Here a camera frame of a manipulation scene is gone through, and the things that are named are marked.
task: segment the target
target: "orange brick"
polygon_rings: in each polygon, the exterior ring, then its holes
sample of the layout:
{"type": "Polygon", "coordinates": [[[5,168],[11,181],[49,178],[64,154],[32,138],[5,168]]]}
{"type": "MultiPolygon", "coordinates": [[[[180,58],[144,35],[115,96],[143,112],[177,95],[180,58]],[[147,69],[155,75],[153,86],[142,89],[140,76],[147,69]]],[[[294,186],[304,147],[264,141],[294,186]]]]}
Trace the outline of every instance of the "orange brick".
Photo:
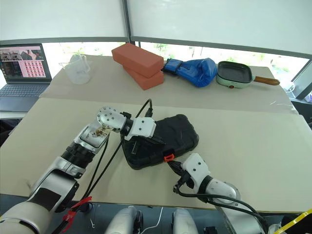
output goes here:
{"type": "Polygon", "coordinates": [[[150,89],[164,82],[164,74],[162,71],[159,71],[150,78],[146,78],[125,66],[123,66],[123,69],[126,70],[126,72],[138,83],[138,85],[143,90],[150,89]]]}
{"type": "Polygon", "coordinates": [[[112,50],[113,59],[121,65],[150,78],[164,66],[164,58],[126,43],[112,50]]]}

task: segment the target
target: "table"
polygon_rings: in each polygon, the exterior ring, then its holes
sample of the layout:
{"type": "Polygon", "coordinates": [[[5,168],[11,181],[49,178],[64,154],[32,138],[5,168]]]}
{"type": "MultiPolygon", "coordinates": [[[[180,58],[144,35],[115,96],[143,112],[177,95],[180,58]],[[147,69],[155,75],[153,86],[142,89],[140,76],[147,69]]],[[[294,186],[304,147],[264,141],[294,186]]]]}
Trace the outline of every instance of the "table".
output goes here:
{"type": "MultiPolygon", "coordinates": [[[[0,192],[29,195],[27,184],[42,175],[103,105],[133,114],[141,107],[40,98],[0,148],[0,192]]],[[[154,105],[155,120],[180,113],[189,118],[200,137],[193,152],[204,158],[213,177],[234,184],[244,201],[258,211],[302,212],[310,208],[312,132],[302,116],[154,105]]],[[[100,169],[118,141],[119,134],[111,133],[100,169]]],[[[78,180],[75,199],[85,191],[98,157],[78,180]]],[[[198,199],[174,194],[172,188],[178,179],[165,163],[132,170],[119,151],[92,196],[99,202],[212,208],[198,199]]]]}
{"type": "MultiPolygon", "coordinates": [[[[72,84],[61,70],[41,97],[139,105],[151,98],[158,106],[297,114],[280,86],[253,82],[245,89],[229,89],[214,79],[210,85],[197,88],[182,78],[165,74],[162,85],[144,91],[112,57],[87,59],[92,77],[87,84],[72,84]]],[[[267,67],[251,66],[251,70],[253,75],[274,78],[267,67]]]]}
{"type": "Polygon", "coordinates": [[[0,111],[0,119],[24,118],[27,112],[0,111]]]}

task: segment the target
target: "black tool case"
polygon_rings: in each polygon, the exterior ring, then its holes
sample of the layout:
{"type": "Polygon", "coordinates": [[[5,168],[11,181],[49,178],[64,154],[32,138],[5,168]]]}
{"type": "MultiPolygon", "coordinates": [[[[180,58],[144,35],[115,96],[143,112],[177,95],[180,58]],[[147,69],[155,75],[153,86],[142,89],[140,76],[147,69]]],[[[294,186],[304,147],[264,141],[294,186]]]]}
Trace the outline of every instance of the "black tool case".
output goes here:
{"type": "Polygon", "coordinates": [[[139,136],[123,140],[123,152],[128,164],[135,170],[159,164],[166,161],[166,157],[172,159],[172,154],[174,157],[181,156],[198,144],[199,137],[185,115],[168,117],[155,123],[154,136],[164,144],[139,136]]]}

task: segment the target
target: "laptop screen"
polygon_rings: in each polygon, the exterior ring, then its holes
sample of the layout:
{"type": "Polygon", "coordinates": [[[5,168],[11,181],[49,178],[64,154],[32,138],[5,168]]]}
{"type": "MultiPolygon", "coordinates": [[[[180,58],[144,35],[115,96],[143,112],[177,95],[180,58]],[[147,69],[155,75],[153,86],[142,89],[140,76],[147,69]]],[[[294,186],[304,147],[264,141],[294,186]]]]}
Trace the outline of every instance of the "laptop screen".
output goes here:
{"type": "Polygon", "coordinates": [[[51,81],[42,44],[1,45],[0,69],[7,83],[51,81]]]}

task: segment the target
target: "white cable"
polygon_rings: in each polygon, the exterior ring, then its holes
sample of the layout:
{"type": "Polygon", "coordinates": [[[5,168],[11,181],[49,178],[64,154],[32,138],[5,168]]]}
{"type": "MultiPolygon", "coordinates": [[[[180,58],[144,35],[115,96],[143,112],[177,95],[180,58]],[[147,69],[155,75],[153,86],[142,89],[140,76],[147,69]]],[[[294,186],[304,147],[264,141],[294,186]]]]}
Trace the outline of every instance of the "white cable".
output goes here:
{"type": "Polygon", "coordinates": [[[143,230],[141,233],[139,233],[139,234],[143,234],[143,232],[145,232],[146,230],[151,229],[151,228],[155,228],[155,227],[158,226],[158,224],[159,224],[159,222],[160,222],[160,218],[161,218],[162,209],[163,209],[163,207],[161,207],[160,214],[159,214],[159,219],[158,219],[157,224],[156,224],[155,226],[151,226],[151,227],[148,227],[148,228],[144,229],[144,230],[143,230]]]}

